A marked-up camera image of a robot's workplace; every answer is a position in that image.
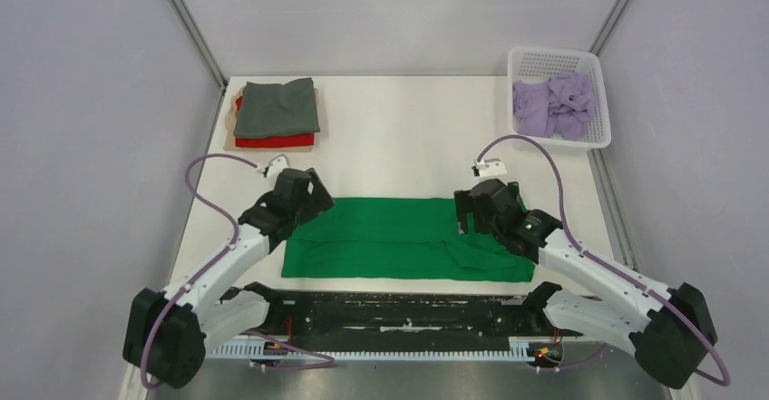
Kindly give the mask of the green t shirt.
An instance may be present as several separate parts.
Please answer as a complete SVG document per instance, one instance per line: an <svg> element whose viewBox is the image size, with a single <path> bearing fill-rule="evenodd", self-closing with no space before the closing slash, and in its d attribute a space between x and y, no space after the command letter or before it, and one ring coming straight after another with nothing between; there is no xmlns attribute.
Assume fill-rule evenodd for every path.
<svg viewBox="0 0 769 400"><path fill-rule="evenodd" d="M451 199L339 198L294 231L281 275L524 283L534 271L493 236L460 233Z"/></svg>

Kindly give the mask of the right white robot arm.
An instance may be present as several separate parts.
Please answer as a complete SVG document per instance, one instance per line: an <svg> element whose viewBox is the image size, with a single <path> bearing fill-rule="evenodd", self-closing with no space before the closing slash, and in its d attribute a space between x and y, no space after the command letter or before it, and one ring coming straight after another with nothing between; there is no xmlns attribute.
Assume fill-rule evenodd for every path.
<svg viewBox="0 0 769 400"><path fill-rule="evenodd" d="M545 281L526 298L523 320L536 335L553 328L593 337L632 356L654 380L683 388L717 341L703 293L648 278L590 251L559 219L527 210L515 182L484 180L453 194L459 231L486 234L510 254L556 271L591 293Z"/></svg>

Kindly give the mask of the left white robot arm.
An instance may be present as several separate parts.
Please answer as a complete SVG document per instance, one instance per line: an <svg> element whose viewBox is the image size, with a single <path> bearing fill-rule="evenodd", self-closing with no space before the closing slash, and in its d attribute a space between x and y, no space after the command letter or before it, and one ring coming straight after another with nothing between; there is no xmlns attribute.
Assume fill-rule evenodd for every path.
<svg viewBox="0 0 769 400"><path fill-rule="evenodd" d="M256 327L274 334L285 310L254 291L226 292L295 230L334 205L314 169L285 168L272 190L238 219L233 234L183 278L160 291L145 288L132 300L122 357L136 366L142 385L181 388L206 355Z"/></svg>

